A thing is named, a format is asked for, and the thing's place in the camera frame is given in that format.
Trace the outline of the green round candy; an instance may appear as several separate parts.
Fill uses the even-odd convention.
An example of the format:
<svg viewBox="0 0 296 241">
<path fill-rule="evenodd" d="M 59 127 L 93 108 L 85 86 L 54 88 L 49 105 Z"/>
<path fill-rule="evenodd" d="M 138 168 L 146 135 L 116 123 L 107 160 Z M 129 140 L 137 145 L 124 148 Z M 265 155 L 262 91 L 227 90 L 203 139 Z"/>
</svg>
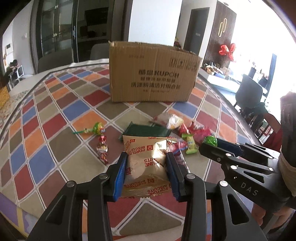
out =
<svg viewBox="0 0 296 241">
<path fill-rule="evenodd" d="M 204 138 L 203 143 L 217 147 L 218 146 L 218 141 L 217 138 L 214 136 L 207 136 Z"/>
</svg>

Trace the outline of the red snack packet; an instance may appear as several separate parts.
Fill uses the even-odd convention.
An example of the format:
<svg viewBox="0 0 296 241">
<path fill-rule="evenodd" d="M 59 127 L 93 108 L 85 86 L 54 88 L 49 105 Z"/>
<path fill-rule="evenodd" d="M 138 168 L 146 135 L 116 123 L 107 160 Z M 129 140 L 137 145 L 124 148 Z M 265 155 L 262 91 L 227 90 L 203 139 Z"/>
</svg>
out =
<svg viewBox="0 0 296 241">
<path fill-rule="evenodd" d="M 192 135 L 197 145 L 201 145 L 207 136 L 211 136 L 212 133 L 208 127 L 200 126 L 195 121 L 191 121 L 189 126 L 184 123 L 179 127 L 179 136 L 182 134 Z"/>
</svg>

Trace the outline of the dark green snack packet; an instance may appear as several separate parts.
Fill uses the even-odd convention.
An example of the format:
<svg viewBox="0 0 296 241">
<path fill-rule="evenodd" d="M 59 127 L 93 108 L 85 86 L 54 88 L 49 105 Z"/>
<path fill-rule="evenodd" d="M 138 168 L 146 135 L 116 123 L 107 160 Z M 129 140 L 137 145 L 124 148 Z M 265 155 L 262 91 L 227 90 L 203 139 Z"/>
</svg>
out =
<svg viewBox="0 0 296 241">
<path fill-rule="evenodd" d="M 132 121 L 126 128 L 126 130 L 121 134 L 119 140 L 123 141 L 123 136 L 136 136 L 136 137 L 169 137 L 171 130 L 163 126 L 146 126 L 138 125 Z"/>
</svg>

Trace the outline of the beige fortune biscuits bag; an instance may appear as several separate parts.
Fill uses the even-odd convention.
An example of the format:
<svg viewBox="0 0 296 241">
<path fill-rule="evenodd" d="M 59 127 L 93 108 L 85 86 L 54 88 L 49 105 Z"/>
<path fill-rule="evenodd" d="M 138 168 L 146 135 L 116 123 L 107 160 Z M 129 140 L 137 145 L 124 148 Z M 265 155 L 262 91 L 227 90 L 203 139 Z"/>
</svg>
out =
<svg viewBox="0 0 296 241">
<path fill-rule="evenodd" d="M 123 136 L 128 154 L 122 197 L 151 197 L 171 190 L 166 154 L 177 142 L 173 137 Z"/>
</svg>

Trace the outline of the green lollipop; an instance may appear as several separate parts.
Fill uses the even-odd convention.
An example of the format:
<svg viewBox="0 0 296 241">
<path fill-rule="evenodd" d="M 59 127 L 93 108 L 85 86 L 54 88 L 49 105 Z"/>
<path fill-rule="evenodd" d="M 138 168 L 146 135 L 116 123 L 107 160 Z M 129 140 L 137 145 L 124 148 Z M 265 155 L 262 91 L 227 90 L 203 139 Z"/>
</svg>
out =
<svg viewBox="0 0 296 241">
<path fill-rule="evenodd" d="M 105 126 L 101 122 L 97 122 L 94 124 L 92 128 L 85 128 L 82 131 L 73 132 L 73 134 L 80 134 L 80 133 L 93 133 L 98 136 L 102 136 L 105 133 Z"/>
</svg>

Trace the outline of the yellow green candy packet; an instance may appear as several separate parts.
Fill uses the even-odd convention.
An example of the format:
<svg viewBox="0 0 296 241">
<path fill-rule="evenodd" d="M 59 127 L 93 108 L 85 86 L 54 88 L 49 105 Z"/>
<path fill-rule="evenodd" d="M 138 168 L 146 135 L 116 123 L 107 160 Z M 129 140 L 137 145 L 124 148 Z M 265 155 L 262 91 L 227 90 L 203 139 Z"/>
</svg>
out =
<svg viewBox="0 0 296 241">
<path fill-rule="evenodd" d="M 187 142 L 186 154 L 191 155 L 198 151 L 192 134 L 182 133 L 182 138 Z"/>
</svg>

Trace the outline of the dark chair right side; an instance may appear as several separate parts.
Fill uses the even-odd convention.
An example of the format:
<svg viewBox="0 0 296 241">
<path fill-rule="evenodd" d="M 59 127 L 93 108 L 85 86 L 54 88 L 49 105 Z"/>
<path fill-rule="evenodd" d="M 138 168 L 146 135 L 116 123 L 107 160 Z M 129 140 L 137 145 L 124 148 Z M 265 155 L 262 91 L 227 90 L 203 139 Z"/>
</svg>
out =
<svg viewBox="0 0 296 241">
<path fill-rule="evenodd" d="M 259 105 L 262 94 L 262 87 L 251 77 L 243 74 L 242 82 L 235 94 L 236 103 L 234 104 L 234 107 L 240 107 L 240 114 L 247 109 L 255 108 Z"/>
</svg>

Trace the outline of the clear wrapped snack pack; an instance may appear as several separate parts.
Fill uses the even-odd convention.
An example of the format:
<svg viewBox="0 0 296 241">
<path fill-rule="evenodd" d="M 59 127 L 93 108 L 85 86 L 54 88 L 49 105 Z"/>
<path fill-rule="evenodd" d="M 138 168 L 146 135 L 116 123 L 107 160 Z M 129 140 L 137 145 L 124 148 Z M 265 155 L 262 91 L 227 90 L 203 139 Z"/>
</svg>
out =
<svg viewBox="0 0 296 241">
<path fill-rule="evenodd" d="M 155 116 L 151 120 L 151 122 L 157 125 L 161 125 L 168 130 L 174 130 L 179 128 L 184 123 L 184 120 L 181 117 L 177 116 L 176 114 L 161 113 Z"/>
</svg>

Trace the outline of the red wrapped candy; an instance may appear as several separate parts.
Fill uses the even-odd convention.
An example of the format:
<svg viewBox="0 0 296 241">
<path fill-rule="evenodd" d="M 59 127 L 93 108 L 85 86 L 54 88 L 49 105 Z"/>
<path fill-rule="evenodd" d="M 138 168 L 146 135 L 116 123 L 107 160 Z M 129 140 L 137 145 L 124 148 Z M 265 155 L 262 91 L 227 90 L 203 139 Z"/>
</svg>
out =
<svg viewBox="0 0 296 241">
<path fill-rule="evenodd" d="M 104 163 L 107 164 L 107 155 L 108 155 L 108 145 L 106 143 L 106 136 L 102 135 L 98 137 L 98 144 L 96 146 L 97 154 L 99 159 Z"/>
</svg>

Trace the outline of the colourful diamond pattern tablecloth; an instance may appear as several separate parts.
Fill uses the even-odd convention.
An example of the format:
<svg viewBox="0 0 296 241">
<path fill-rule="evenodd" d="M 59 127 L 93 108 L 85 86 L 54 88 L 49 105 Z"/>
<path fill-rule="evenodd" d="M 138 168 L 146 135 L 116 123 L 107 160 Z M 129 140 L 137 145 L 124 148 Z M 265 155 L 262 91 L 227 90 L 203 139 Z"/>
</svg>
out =
<svg viewBox="0 0 296 241">
<path fill-rule="evenodd" d="M 149 125 L 160 113 L 210 128 L 229 142 L 256 143 L 236 112 L 206 82 L 196 79 L 187 102 L 111 101 L 109 67 L 85 65 L 22 80 L 1 109 L 1 214 L 24 237 L 69 180 L 90 181 L 107 165 L 98 137 L 73 134 L 104 124 L 109 164 L 123 151 L 121 134 L 132 121 Z"/>
</svg>

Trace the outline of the red bow decoration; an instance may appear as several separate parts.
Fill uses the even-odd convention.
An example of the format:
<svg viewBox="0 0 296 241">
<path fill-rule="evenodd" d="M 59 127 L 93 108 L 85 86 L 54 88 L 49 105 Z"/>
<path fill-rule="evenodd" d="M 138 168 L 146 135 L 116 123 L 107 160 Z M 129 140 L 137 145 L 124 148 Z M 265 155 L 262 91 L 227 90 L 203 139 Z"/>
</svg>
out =
<svg viewBox="0 0 296 241">
<path fill-rule="evenodd" d="M 231 43 L 230 46 L 228 47 L 227 45 L 221 45 L 219 54 L 221 56 L 227 56 L 230 61 L 234 61 L 233 53 L 236 49 L 235 43 Z"/>
</svg>

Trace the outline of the brown cardboard box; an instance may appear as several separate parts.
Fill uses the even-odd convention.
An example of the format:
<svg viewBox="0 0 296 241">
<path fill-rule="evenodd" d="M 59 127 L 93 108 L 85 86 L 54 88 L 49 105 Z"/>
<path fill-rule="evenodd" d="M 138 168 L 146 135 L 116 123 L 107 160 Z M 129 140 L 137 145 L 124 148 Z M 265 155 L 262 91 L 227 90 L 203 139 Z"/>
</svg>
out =
<svg viewBox="0 0 296 241">
<path fill-rule="evenodd" d="M 109 46 L 112 102 L 186 102 L 202 58 L 173 46 L 114 41 Z"/>
</svg>

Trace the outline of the grey chair middle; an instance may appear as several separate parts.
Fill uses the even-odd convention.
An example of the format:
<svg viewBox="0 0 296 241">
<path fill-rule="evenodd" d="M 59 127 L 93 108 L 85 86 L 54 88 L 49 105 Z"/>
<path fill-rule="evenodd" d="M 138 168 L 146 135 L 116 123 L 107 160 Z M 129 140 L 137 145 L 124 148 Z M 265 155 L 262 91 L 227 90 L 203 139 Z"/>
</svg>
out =
<svg viewBox="0 0 296 241">
<path fill-rule="evenodd" d="M 90 60 L 109 58 L 109 43 L 95 44 L 90 53 Z"/>
</svg>

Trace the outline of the grey chair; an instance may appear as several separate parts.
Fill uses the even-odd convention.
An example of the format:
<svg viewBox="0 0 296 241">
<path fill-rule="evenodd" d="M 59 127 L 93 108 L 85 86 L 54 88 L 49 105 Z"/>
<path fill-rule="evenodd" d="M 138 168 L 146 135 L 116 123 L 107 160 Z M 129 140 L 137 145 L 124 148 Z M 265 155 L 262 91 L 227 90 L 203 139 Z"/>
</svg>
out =
<svg viewBox="0 0 296 241">
<path fill-rule="evenodd" d="M 109 58 L 109 43 L 95 44 L 90 53 L 90 60 Z"/>
<path fill-rule="evenodd" d="M 37 71 L 41 73 L 60 66 L 70 65 L 73 61 L 73 50 L 71 48 L 59 50 L 40 58 Z"/>
</svg>

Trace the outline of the seated person in background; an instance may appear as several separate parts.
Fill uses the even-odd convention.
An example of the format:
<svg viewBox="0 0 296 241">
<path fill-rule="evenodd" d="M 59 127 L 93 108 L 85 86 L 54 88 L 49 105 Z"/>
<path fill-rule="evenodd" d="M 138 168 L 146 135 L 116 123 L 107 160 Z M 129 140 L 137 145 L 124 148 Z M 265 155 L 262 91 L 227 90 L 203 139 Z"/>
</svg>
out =
<svg viewBox="0 0 296 241">
<path fill-rule="evenodd" d="M 9 78 L 9 74 L 11 74 L 13 71 L 16 71 L 18 68 L 18 61 L 16 59 L 14 59 L 9 66 L 6 68 L 6 72 L 4 75 L 5 79 Z"/>
</svg>

